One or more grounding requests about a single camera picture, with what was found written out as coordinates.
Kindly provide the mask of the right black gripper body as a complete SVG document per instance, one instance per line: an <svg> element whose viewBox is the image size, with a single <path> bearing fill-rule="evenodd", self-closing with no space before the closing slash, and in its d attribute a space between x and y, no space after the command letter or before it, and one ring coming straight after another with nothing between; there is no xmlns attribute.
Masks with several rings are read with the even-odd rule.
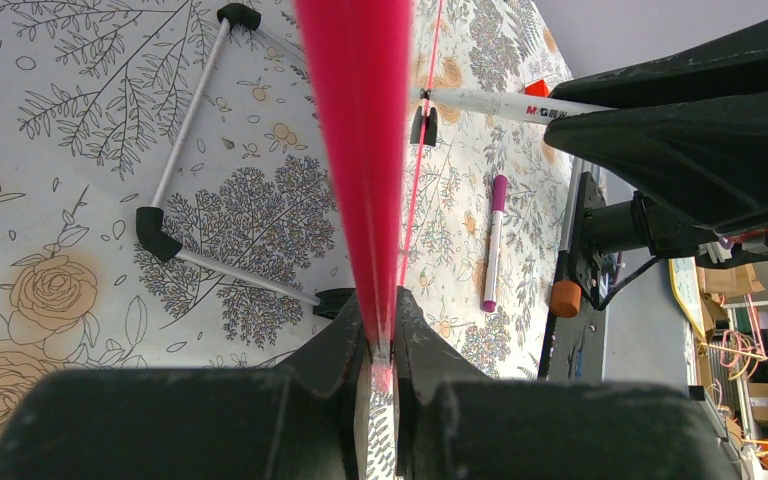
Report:
<svg viewBox="0 0 768 480"><path fill-rule="evenodd" d="M716 269L738 267L768 261L768 225L723 227L717 231L731 242L730 257L716 262Z"/></svg>

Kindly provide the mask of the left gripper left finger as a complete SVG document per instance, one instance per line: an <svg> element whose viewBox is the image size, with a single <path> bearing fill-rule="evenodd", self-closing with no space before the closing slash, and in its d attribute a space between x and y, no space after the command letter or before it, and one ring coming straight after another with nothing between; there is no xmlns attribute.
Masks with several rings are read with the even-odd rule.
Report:
<svg viewBox="0 0 768 480"><path fill-rule="evenodd" d="M356 296L272 367L67 370L0 436L0 479L357 479L364 345Z"/></svg>

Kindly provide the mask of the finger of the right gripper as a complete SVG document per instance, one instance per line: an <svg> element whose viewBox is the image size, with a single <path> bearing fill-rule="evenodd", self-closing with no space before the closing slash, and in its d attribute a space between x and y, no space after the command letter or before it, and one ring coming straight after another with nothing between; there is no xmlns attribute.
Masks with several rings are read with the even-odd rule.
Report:
<svg viewBox="0 0 768 480"><path fill-rule="evenodd" d="M659 59L565 81L550 97L642 108L768 92L768 19Z"/></svg>
<svg viewBox="0 0 768 480"><path fill-rule="evenodd" d="M695 226L768 227L768 92L567 117L545 141Z"/></svg>

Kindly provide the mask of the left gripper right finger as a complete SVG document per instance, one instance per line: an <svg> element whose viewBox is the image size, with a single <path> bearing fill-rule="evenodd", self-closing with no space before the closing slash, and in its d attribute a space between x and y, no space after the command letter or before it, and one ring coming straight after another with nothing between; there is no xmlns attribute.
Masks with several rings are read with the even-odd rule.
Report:
<svg viewBox="0 0 768 480"><path fill-rule="evenodd" d="M406 479L732 479L702 404L647 383L492 378L425 321L395 317L396 472Z"/></svg>

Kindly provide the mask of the black capped marker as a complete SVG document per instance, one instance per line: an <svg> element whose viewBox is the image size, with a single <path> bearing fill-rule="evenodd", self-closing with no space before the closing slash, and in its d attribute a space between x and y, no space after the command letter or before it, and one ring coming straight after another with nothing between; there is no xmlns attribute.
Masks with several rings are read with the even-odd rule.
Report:
<svg viewBox="0 0 768 480"><path fill-rule="evenodd" d="M610 110L610 107L518 93L463 88L416 88L415 91L421 99L454 109L541 125L565 117Z"/></svg>

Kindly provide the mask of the pink framed whiteboard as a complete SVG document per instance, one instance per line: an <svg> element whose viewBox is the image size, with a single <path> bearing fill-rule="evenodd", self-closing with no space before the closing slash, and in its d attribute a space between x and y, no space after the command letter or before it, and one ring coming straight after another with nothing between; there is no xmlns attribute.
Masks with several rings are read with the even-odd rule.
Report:
<svg viewBox="0 0 768 480"><path fill-rule="evenodd" d="M325 294L305 293L296 273L342 232L373 375L393 383L413 13L410 1L283 1L264 13L244 2L209 20L182 1L134 49L120 88L126 142L162 134L172 145L136 213L141 278L170 322L212 296L227 337L273 341L303 306L323 313ZM245 163L215 190L170 193L200 102L221 106L206 88L220 66L248 82L245 157L274 158L274 172Z"/></svg>

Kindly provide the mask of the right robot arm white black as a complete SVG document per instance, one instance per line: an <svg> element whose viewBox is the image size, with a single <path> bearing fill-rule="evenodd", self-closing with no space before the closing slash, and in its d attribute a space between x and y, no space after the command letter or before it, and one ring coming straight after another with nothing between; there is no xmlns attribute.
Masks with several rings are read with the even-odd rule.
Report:
<svg viewBox="0 0 768 480"><path fill-rule="evenodd" d="M727 267L768 260L768 19L564 82L553 97L597 111L553 121L546 143L635 189L630 201L585 209L589 248L681 258L728 239Z"/></svg>

